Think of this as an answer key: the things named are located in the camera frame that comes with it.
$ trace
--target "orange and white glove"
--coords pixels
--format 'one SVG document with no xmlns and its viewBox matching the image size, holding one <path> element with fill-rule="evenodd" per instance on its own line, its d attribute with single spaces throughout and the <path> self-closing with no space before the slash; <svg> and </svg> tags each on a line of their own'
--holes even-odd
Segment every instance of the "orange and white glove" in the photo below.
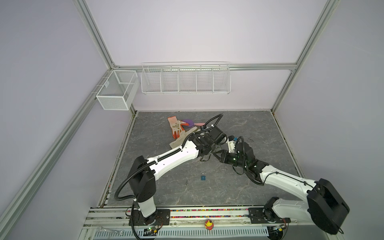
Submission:
<svg viewBox="0 0 384 240">
<path fill-rule="evenodd" d="M 172 136 L 174 139 L 180 137 L 180 133 L 185 131 L 182 126 L 188 125 L 188 123 L 178 120 L 176 117 L 168 118 L 170 127 L 172 128 Z"/>
</svg>

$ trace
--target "black mounting plate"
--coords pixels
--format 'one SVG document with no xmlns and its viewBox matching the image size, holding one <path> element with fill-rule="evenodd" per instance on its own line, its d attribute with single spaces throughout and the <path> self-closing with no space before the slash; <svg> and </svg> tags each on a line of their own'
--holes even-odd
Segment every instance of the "black mounting plate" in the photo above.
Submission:
<svg viewBox="0 0 384 240">
<path fill-rule="evenodd" d="M 270 223 L 264 219 L 263 207 L 250 207 L 248 208 L 249 215 L 248 217 L 251 219 L 251 223 Z M 286 223 L 290 223 L 290 218 L 285 218 Z M 282 218 L 276 219 L 275 223 L 284 223 Z"/>
<path fill-rule="evenodd" d="M 155 223 L 151 225 L 169 225 L 169 219 L 170 219 L 170 210 L 169 209 L 158 209 L 157 214 L 156 214 L 156 221 Z M 131 225 L 131 221 L 134 220 L 134 225 L 135 226 L 146 226 L 145 224 L 145 218 L 143 215 L 140 213 L 139 210 L 133 210 L 131 219 L 129 220 L 129 225 Z"/>
</svg>

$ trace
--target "divided wire rack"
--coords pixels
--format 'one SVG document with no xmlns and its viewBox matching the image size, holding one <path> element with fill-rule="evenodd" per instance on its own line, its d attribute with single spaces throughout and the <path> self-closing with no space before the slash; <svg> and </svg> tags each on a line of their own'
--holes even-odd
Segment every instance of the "divided wire rack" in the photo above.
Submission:
<svg viewBox="0 0 384 240">
<path fill-rule="evenodd" d="M 139 85 L 136 71 L 113 70 L 96 97 L 105 110 L 129 110 Z"/>
<path fill-rule="evenodd" d="M 231 92 L 228 62 L 143 63 L 142 66 L 144 94 Z"/>
</svg>

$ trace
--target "purple object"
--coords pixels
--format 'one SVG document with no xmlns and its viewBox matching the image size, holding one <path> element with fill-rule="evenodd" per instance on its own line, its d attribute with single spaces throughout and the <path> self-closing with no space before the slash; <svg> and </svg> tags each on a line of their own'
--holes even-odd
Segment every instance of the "purple object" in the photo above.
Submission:
<svg viewBox="0 0 384 240">
<path fill-rule="evenodd" d="M 194 125 L 194 123 L 191 119 L 184 119 L 182 121 L 188 123 L 187 127 L 193 127 L 193 125 Z"/>
</svg>

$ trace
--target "perforated metal strip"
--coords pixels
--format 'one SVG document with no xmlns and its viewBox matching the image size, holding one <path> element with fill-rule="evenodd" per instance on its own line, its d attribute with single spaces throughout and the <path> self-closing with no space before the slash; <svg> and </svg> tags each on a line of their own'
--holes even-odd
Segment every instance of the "perforated metal strip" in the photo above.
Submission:
<svg viewBox="0 0 384 240">
<path fill-rule="evenodd" d="M 135 239 L 130 228 L 116 229 L 123 230 L 124 234 L 98 232 L 94 239 Z M 143 237 L 143 229 L 137 230 L 140 238 L 153 238 Z M 203 227 L 175 227 L 175 228 L 162 228 L 159 230 L 156 238 L 223 238 L 223 237 L 266 237 L 268 236 L 267 227 L 214 227 L 211 231 Z"/>
</svg>

